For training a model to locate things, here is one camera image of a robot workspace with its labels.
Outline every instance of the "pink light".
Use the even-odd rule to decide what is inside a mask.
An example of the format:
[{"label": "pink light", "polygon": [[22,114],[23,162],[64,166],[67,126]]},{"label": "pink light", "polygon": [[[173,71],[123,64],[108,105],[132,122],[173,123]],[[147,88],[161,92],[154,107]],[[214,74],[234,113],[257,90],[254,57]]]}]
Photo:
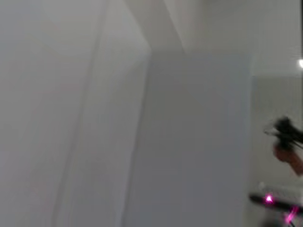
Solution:
[{"label": "pink light", "polygon": [[268,195],[266,196],[266,199],[265,199],[266,203],[273,203],[273,197],[271,195]]},{"label": "pink light", "polygon": [[295,215],[296,215],[297,212],[298,212],[298,208],[294,207],[293,210],[292,210],[292,212],[290,212],[290,214],[286,216],[285,222],[287,224],[289,224],[294,219],[294,217],[295,217]]}]

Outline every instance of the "hand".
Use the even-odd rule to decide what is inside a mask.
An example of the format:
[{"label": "hand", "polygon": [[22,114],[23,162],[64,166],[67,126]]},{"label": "hand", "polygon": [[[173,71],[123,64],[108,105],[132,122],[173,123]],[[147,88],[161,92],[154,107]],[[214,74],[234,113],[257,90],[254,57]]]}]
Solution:
[{"label": "hand", "polygon": [[281,162],[291,163],[296,154],[293,151],[283,150],[277,145],[274,145],[274,155]]}]

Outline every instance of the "light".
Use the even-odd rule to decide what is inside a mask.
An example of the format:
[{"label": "light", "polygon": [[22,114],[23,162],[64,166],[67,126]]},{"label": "light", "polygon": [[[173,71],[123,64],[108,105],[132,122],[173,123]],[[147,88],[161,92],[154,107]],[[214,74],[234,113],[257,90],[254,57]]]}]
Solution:
[{"label": "light", "polygon": [[273,197],[271,195],[267,195],[266,198],[265,198],[265,202],[267,204],[272,204],[274,203],[274,200],[273,200]]},{"label": "light", "polygon": [[285,222],[286,222],[286,224],[289,225],[289,223],[292,222],[292,220],[294,219],[295,215],[296,215],[297,212],[298,212],[298,209],[299,209],[299,208],[297,208],[297,207],[293,207],[292,212],[290,212],[290,214],[287,215],[287,216],[285,217]]},{"label": "light", "polygon": [[301,69],[303,69],[303,59],[298,60],[298,65]]}]

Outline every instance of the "white wall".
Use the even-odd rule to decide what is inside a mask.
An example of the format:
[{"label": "white wall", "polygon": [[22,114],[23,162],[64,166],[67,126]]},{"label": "white wall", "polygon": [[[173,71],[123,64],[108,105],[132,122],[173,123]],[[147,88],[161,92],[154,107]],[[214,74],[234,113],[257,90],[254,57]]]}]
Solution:
[{"label": "white wall", "polygon": [[237,54],[153,55],[124,227],[242,226],[248,72]]},{"label": "white wall", "polygon": [[103,3],[0,3],[1,226],[51,226]]},{"label": "white wall", "polygon": [[249,52],[256,76],[298,73],[299,0],[210,0],[205,8],[207,48]]},{"label": "white wall", "polygon": [[204,46],[206,17],[203,0],[164,0],[186,52]]},{"label": "white wall", "polygon": [[125,0],[153,51],[183,49],[163,0]]},{"label": "white wall", "polygon": [[58,227],[119,227],[150,48],[123,0],[111,0]]}]

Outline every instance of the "black object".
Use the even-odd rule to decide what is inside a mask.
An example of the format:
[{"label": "black object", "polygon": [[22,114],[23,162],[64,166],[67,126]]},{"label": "black object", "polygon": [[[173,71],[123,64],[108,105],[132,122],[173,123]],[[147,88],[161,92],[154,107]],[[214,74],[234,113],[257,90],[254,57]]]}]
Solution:
[{"label": "black object", "polygon": [[278,138],[277,146],[283,150],[293,151],[294,146],[301,147],[298,143],[303,143],[303,132],[292,125],[288,117],[283,117],[273,124],[277,132],[264,132]]},{"label": "black object", "polygon": [[291,202],[286,202],[283,200],[279,200],[278,198],[274,198],[273,203],[266,203],[265,196],[257,193],[252,193],[249,195],[250,201],[256,203],[257,205],[264,206],[269,209],[279,210],[282,212],[290,213],[292,212],[293,208],[296,207],[296,215],[303,214],[303,207],[300,204],[295,204]]},{"label": "black object", "polygon": [[295,227],[295,225],[293,224],[293,222],[292,222],[292,221],[289,223],[289,225],[288,225],[288,226],[290,226],[290,227]]}]

